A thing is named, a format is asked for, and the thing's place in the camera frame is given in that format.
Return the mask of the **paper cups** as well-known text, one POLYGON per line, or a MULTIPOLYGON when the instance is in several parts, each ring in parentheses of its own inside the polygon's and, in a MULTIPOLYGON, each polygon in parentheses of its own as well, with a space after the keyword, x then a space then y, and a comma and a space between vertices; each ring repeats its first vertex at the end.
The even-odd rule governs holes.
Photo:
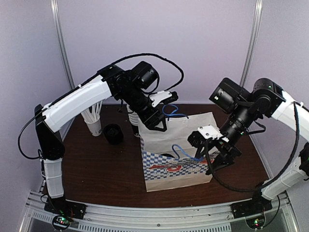
POLYGON ((129 122, 131 124, 132 130, 133 130, 133 134, 140 138, 140 134, 139 134, 139 127, 138 127, 138 115, 137 113, 135 113, 130 106, 127 104, 126 105, 127 108, 127 113, 128 113, 128 118, 129 118, 129 122))

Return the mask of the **black plastic cup lid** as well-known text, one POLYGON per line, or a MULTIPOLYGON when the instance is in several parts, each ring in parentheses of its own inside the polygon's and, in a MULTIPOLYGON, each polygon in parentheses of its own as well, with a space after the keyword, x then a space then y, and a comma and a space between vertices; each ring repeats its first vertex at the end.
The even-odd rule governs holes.
POLYGON ((161 154, 160 156, 162 156, 162 157, 164 157, 164 158, 174 158, 171 154, 168 154, 168 153, 163 153, 163 154, 161 154))

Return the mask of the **blue checkered paper bag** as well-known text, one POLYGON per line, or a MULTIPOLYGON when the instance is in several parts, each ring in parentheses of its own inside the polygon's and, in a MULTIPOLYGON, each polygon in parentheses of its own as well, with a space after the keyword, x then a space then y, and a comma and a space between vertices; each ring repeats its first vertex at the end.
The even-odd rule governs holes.
POLYGON ((196 160, 196 148, 187 138, 199 126, 216 126, 212 112, 166 120, 165 132, 149 130, 138 122, 142 168, 147 192, 177 189, 209 183, 212 175, 206 175, 205 158, 196 160), (174 158, 164 158, 163 153, 174 158))

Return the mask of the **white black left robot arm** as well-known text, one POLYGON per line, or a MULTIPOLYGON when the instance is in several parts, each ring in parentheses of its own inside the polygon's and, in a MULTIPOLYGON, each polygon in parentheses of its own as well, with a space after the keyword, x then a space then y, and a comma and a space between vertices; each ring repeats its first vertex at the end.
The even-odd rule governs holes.
POLYGON ((160 103, 168 104, 178 99, 177 92, 168 90, 149 95, 143 91, 159 78, 155 68, 141 61, 131 70, 111 65, 99 70, 93 77, 74 90, 45 106, 37 105, 35 129, 42 150, 44 179, 50 206, 60 215, 70 207, 63 199, 62 159, 65 147, 59 130, 75 116, 92 105, 110 97, 123 100, 136 113, 147 129, 166 131, 166 117, 158 109, 160 103))

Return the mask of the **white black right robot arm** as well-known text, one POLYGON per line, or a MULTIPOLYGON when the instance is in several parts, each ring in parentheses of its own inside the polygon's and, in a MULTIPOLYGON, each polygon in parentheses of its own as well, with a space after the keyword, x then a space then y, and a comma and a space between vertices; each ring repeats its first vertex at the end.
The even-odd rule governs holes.
POLYGON ((206 175, 212 175, 220 185, 237 192, 254 192, 257 195, 248 201, 248 210, 258 213, 270 201, 300 181, 309 178, 309 145, 305 144, 296 154, 299 139, 309 138, 309 110, 301 102, 268 78, 258 79, 252 92, 224 78, 209 97, 229 117, 218 129, 214 126, 202 126, 191 134, 191 145, 197 148, 196 158, 205 158, 208 163, 206 175), (250 190, 234 188, 224 183, 216 171, 234 163, 241 155, 235 147, 245 134, 249 135, 249 126, 257 119, 272 118, 295 131, 295 143, 287 163, 272 179, 250 190))

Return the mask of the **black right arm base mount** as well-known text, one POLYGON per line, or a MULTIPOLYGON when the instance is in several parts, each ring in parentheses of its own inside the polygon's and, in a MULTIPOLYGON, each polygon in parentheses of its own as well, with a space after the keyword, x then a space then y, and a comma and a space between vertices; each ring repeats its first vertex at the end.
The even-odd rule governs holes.
POLYGON ((231 204, 231 210, 234 218, 262 214, 263 212, 271 209, 271 201, 262 197, 231 204))

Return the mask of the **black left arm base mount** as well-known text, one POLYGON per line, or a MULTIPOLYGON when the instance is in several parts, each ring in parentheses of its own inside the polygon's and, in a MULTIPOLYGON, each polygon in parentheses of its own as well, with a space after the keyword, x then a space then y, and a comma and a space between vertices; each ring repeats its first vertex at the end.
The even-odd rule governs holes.
POLYGON ((86 205, 66 200, 65 196, 59 198, 47 197, 44 210, 68 218, 83 219, 86 205))

